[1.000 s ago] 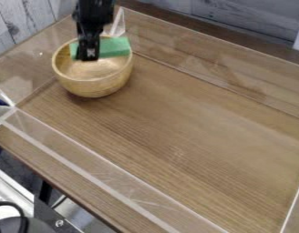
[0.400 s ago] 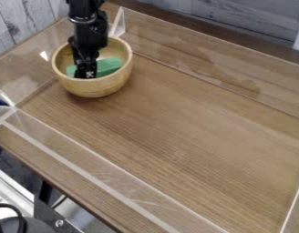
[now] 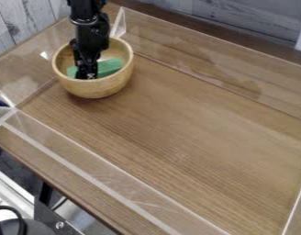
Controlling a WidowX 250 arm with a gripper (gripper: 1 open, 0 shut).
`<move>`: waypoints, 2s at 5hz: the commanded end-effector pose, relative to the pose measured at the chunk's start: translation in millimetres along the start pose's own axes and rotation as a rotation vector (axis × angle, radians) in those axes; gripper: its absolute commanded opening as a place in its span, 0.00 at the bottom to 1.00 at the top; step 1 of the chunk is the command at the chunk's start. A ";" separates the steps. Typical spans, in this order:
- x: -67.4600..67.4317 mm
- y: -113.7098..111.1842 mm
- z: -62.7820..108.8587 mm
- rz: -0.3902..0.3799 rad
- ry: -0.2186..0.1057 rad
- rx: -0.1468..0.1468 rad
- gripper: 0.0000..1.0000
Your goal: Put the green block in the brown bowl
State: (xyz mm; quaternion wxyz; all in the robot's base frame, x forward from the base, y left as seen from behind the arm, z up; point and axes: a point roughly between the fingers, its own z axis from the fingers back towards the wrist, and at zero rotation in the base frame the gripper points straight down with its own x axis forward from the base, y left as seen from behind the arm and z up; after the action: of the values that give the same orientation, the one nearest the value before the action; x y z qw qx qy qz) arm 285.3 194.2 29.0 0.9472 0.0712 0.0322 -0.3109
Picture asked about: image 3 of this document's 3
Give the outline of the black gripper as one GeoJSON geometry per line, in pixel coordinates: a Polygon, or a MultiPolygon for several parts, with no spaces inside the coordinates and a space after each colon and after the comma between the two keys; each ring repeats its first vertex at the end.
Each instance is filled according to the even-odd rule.
{"type": "Polygon", "coordinates": [[[68,0],[69,21],[76,26],[76,50],[82,59],[76,61],[76,78],[97,79],[97,59],[109,48],[110,21],[102,8],[106,0],[68,0]]]}

